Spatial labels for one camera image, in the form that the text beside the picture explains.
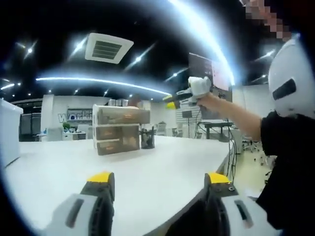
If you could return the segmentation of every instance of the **floor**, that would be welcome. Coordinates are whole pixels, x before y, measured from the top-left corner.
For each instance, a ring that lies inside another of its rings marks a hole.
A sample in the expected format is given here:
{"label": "floor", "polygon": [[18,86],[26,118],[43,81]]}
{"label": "floor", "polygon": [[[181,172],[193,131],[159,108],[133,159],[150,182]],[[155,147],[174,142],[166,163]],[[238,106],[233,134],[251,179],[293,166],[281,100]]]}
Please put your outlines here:
{"label": "floor", "polygon": [[261,166],[263,152],[244,151],[238,155],[234,185],[240,194],[258,197],[265,186],[266,174],[270,171],[264,163]]}

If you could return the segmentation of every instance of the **ceiling vent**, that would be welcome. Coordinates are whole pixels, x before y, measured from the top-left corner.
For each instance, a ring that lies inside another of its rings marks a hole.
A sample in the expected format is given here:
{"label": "ceiling vent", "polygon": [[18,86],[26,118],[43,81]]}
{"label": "ceiling vent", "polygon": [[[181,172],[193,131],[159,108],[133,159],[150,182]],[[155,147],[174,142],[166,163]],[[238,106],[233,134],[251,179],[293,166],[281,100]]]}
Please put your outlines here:
{"label": "ceiling vent", "polygon": [[118,64],[132,46],[132,41],[123,38],[90,33],[85,59]]}

